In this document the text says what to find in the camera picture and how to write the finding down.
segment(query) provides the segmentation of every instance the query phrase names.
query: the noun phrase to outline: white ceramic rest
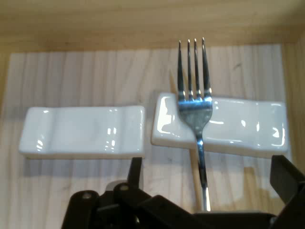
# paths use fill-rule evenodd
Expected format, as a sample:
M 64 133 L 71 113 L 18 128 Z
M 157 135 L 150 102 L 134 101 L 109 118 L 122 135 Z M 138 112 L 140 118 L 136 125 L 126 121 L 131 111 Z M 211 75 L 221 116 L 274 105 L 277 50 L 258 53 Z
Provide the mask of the white ceramic rest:
M 28 158 L 143 157 L 145 108 L 32 107 L 19 151 Z
M 161 93 L 155 110 L 152 144 L 196 148 L 192 130 L 180 120 L 176 96 Z M 244 156 L 285 154 L 289 141 L 286 107 L 278 102 L 213 97 L 213 114 L 203 129 L 205 151 Z

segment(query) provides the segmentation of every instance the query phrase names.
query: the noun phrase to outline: black bracket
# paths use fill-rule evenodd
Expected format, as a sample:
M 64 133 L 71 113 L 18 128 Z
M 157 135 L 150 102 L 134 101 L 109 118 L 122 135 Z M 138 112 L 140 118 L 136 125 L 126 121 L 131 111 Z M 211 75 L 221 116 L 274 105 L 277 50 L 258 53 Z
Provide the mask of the black bracket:
M 99 196 L 95 191 L 75 193 L 62 229 L 287 229 L 305 228 L 305 176 L 284 156 L 273 156 L 270 183 L 286 204 L 269 213 L 190 214 L 162 196 L 141 189 L 142 158 L 133 158 L 127 182 Z

